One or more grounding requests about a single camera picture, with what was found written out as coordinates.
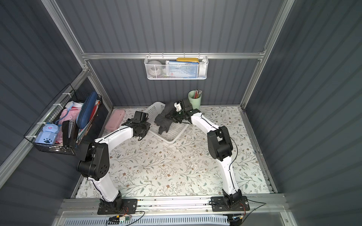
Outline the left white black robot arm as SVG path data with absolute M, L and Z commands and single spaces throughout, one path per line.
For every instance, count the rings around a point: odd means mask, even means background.
M 142 140 L 150 129 L 150 123 L 129 119 L 118 129 L 95 140 L 82 143 L 80 148 L 80 161 L 77 171 L 92 182 L 106 203 L 120 203 L 122 195 L 114 186 L 108 171 L 110 169 L 109 151 L 133 137 Z

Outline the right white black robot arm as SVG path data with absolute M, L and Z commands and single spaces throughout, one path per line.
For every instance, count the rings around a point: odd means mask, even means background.
M 166 117 L 177 123 L 186 120 L 207 135 L 209 154 L 218 162 L 221 171 L 224 203 L 230 207 L 242 201 L 242 192 L 237 185 L 232 168 L 234 162 L 232 157 L 233 145 L 227 127 L 212 123 L 198 109 L 173 110 Z

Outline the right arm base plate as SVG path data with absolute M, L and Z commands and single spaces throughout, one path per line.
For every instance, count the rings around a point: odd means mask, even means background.
M 212 207 L 213 212 L 224 212 L 224 211 L 238 211 L 244 212 L 249 211 L 249 201 L 246 196 L 242 196 L 242 199 L 239 201 L 235 201 L 230 204 L 227 203 L 226 200 L 222 196 L 213 196 L 208 203 Z

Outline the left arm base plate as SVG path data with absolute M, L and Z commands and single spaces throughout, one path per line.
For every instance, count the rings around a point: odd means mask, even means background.
M 100 199 L 98 207 L 98 215 L 120 215 L 120 214 L 134 214 L 137 208 L 137 199 L 122 199 L 115 200 L 114 202 L 106 202 Z

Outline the dark grey long pants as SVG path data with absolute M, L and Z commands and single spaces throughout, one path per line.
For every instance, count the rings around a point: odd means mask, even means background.
M 162 134 L 163 132 L 168 132 L 173 121 L 170 119 L 170 115 L 174 110 L 174 103 L 170 102 L 165 105 L 164 110 L 157 115 L 154 120 L 156 126 L 159 127 L 158 134 Z

